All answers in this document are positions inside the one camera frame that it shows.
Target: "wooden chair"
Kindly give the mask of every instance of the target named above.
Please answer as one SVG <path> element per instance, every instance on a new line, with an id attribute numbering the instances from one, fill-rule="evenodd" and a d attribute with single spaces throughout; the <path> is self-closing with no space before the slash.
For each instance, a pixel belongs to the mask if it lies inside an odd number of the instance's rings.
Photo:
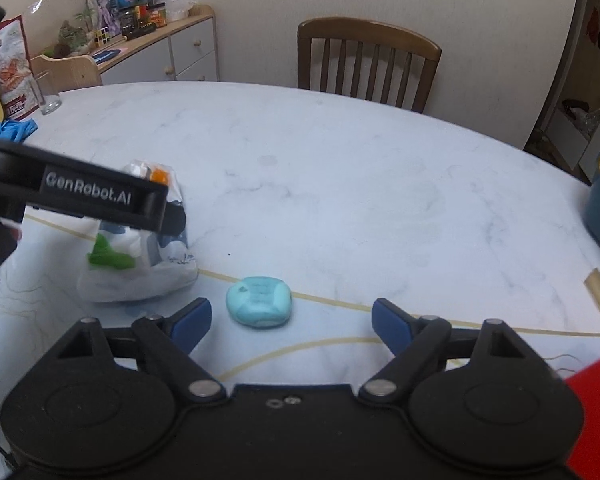
<path id="1" fill-rule="evenodd" d="M 53 59 L 43 54 L 31 60 L 31 69 L 34 75 L 49 70 L 59 92 L 102 85 L 98 65 L 91 56 Z"/>
<path id="2" fill-rule="evenodd" d="M 420 74 L 420 81 L 413 100 L 413 105 L 411 106 L 412 111 L 422 113 L 425 104 L 427 103 L 431 84 L 436 75 L 438 61 L 440 60 L 440 55 L 442 53 L 442 49 L 433 43 L 433 41 L 428 40 L 412 30 L 389 25 L 388 23 L 371 22 L 369 20 L 359 20 L 356 18 L 315 18 L 307 20 L 298 27 L 298 88 L 310 89 L 311 44 L 312 40 L 318 38 L 324 38 L 320 92 L 327 91 L 331 46 L 330 40 L 340 40 L 340 56 L 338 58 L 338 71 L 336 73 L 335 86 L 335 92 L 339 95 L 342 95 L 342 86 L 344 84 L 347 41 L 358 42 L 351 81 L 351 97 L 357 97 L 358 95 L 363 43 L 375 44 L 369 79 L 366 85 L 365 99 L 367 101 L 371 101 L 374 94 L 380 46 L 391 48 L 380 98 L 380 102 L 383 104 L 386 104 L 389 97 L 389 90 L 394 72 L 395 51 L 406 51 L 407 56 L 395 102 L 395 106 L 398 108 L 402 108 L 404 102 L 404 95 L 407 89 L 407 82 L 411 69 L 411 58 L 413 54 L 423 57 L 425 61 Z"/>

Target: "beige wall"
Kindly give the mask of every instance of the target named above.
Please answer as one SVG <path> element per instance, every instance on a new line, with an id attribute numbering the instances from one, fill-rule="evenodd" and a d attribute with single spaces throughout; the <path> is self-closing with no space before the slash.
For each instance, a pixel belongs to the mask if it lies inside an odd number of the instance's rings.
<path id="1" fill-rule="evenodd" d="M 33 1 L 0 3 L 16 14 Z M 80 7 L 80 0 L 56 1 L 56 21 Z M 345 14 L 417 30 L 443 51 L 427 114 L 522 147 L 554 78 L 575 0 L 199 1 L 216 9 L 221 78 L 230 81 L 295 86 L 296 27 L 309 17 Z M 49 18 L 27 21 L 31 40 L 41 43 Z"/>

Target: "soap bar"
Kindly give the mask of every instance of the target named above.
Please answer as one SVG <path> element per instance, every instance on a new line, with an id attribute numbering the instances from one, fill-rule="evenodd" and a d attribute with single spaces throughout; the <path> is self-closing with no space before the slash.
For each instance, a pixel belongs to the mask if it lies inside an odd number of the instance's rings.
<path id="1" fill-rule="evenodd" d="M 291 289 L 277 278 L 244 278 L 229 287 L 226 307 L 238 323 L 256 328 L 278 326 L 291 316 Z"/>

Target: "clear drinking glass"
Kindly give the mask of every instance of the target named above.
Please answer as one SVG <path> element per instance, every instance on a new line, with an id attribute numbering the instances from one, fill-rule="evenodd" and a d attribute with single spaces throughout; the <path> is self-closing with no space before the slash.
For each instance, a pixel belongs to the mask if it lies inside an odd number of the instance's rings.
<path id="1" fill-rule="evenodd" d="M 62 104 L 62 99 L 54 84 L 53 74 L 49 70 L 45 70 L 35 77 L 40 91 L 38 95 L 40 111 L 43 115 L 50 114 Z"/>

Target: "oval table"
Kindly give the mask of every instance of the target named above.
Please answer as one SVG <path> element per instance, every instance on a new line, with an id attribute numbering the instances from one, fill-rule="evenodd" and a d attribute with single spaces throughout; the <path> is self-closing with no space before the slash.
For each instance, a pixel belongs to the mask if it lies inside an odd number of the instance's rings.
<path id="1" fill-rule="evenodd" d="M 197 296 L 214 322 L 192 357 L 228 387 L 359 387 L 390 359 L 370 323 L 378 297 L 456 326 L 502 318 L 563 374 L 600 357 L 583 284 L 600 269 L 581 220 L 588 188 L 542 160 L 427 116 L 296 89 L 169 82 L 62 100 L 34 115 L 28 144 L 111 168 L 173 167 L 200 276 L 157 300 L 85 303 L 75 283 L 98 223 L 27 210 L 0 270 L 0 403 L 81 317 L 128 325 Z M 228 317 L 230 283 L 258 275 L 294 291 L 286 326 Z"/>

